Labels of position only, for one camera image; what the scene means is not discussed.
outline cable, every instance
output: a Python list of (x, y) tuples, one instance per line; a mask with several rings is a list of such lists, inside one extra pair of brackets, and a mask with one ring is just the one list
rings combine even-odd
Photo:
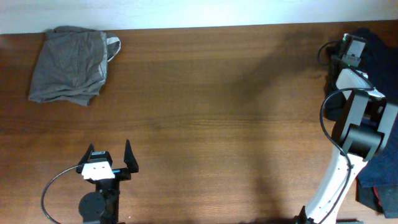
[(47, 213), (46, 209), (44, 208), (44, 196), (45, 196), (45, 193), (46, 193), (46, 191), (49, 189), (49, 187), (50, 187), (50, 185), (52, 184), (52, 182), (54, 182), (58, 177), (60, 177), (60, 176), (61, 176), (62, 174), (64, 174), (64, 173), (66, 173), (66, 172), (68, 172), (68, 171), (71, 171), (71, 170), (73, 170), (73, 169), (75, 169), (75, 168), (77, 168), (77, 167), (80, 167), (80, 166), (81, 166), (81, 165), (75, 165), (75, 166), (73, 166), (73, 167), (71, 167), (71, 168), (68, 168), (68, 169), (62, 171), (61, 173), (59, 173), (58, 175), (56, 175), (52, 180), (50, 180), (50, 182), (45, 186), (45, 188), (44, 188), (44, 190), (43, 190), (43, 193), (42, 193), (42, 201), (41, 201), (42, 211), (43, 211), (44, 215), (45, 215), (47, 218), (49, 218), (49, 220), (51, 220), (53, 223), (61, 224), (60, 222), (57, 222), (55, 219), (53, 219), (53, 218)]
[(329, 135), (328, 131), (326, 130), (325, 124), (323, 123), (323, 111), (325, 110), (326, 102), (327, 102), (332, 96), (335, 96), (336, 94), (342, 93), (342, 92), (344, 92), (344, 91), (354, 91), (354, 90), (373, 91), (373, 90), (375, 90), (375, 88), (374, 88), (374, 87), (371, 87), (371, 88), (344, 88), (344, 89), (336, 90), (336, 91), (332, 92), (328, 97), (326, 97), (326, 99), (325, 99), (325, 100), (323, 101), (323, 103), (322, 103), (321, 110), (320, 110), (320, 112), (319, 112), (319, 120), (320, 120), (320, 123), (321, 123), (321, 127), (322, 127), (323, 133), (325, 133), (325, 136), (329, 139), (329, 141), (330, 141), (331, 143), (333, 143), (333, 145), (335, 145), (336, 148), (337, 148), (337, 149), (342, 153), (342, 155), (346, 158), (346, 160), (347, 160), (347, 166), (348, 166), (348, 175), (347, 175), (346, 182), (344, 183), (344, 186), (343, 186), (341, 192), (340, 192), (339, 195), (337, 196), (336, 202), (333, 204), (332, 208), (331, 208), (330, 211), (326, 214), (326, 216), (322, 218), (322, 220), (319, 222), (319, 224), (322, 224), (323, 221), (325, 221), (325, 220), (329, 217), (329, 215), (332, 213), (332, 211), (335, 209), (335, 207), (336, 207), (338, 201), (340, 200), (340, 198), (341, 198), (341, 196), (343, 195), (345, 189), (347, 188), (347, 185), (348, 185), (348, 182), (349, 182), (349, 178), (350, 178), (350, 176), (351, 176), (351, 170), (352, 170), (352, 168), (353, 168), (353, 165), (352, 165), (351, 160), (349, 159), (347, 153), (345, 153), (345, 151), (337, 144), (337, 142), (335, 142), (335, 141), (331, 138), (331, 136)]
[(322, 45), (322, 47), (319, 49), (319, 51), (318, 51), (318, 63), (320, 64), (320, 65), (329, 65), (329, 63), (322, 63), (321, 62), (321, 60), (320, 60), (320, 56), (321, 56), (321, 52), (322, 52), (322, 50), (327, 46), (327, 45), (329, 45), (329, 44), (334, 44), (334, 43), (338, 43), (338, 42), (341, 42), (341, 40), (333, 40), (333, 41), (329, 41), (329, 42), (327, 42), (327, 43), (325, 43), (325, 44), (323, 44)]

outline white wall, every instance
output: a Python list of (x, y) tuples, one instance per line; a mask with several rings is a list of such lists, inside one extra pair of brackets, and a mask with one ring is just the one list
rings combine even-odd
[(397, 0), (0, 0), (0, 34), (387, 19)]

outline wood grain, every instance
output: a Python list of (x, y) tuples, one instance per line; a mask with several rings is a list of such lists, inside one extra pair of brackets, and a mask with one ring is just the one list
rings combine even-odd
[[(130, 139), (140, 172), (121, 184), (126, 223), (238, 223), (292, 218), (315, 193), (331, 144), (318, 120), (322, 43), (369, 27), (398, 45), (397, 21), (119, 30), (122, 50), (89, 107), (34, 103), (27, 93), (43, 34), (0, 35), (0, 217), (50, 223), (40, 194), (90, 143), (122, 167)], [(326, 122), (328, 129), (332, 122)], [(76, 173), (46, 196), (50, 214), (80, 223), (94, 186)], [(395, 223), (355, 202), (339, 218)]]

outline folded gray towel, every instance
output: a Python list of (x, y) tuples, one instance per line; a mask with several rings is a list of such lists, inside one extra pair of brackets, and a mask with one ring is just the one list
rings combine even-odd
[(108, 61), (120, 51), (112, 33), (62, 26), (46, 33), (28, 100), (68, 100), (88, 106), (105, 84)]

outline dark blue cloth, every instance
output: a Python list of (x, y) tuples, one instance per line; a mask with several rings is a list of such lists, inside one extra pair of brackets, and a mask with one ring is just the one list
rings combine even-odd
[[(387, 97), (388, 102), (398, 104), (398, 49), (386, 46), (369, 29), (358, 29), (352, 34), (368, 41), (368, 49), (361, 58), (369, 80)], [(369, 161), (359, 173), (358, 180), (362, 187), (398, 185), (398, 119), (386, 148)]]
[(376, 187), (386, 218), (398, 218), (398, 185)]

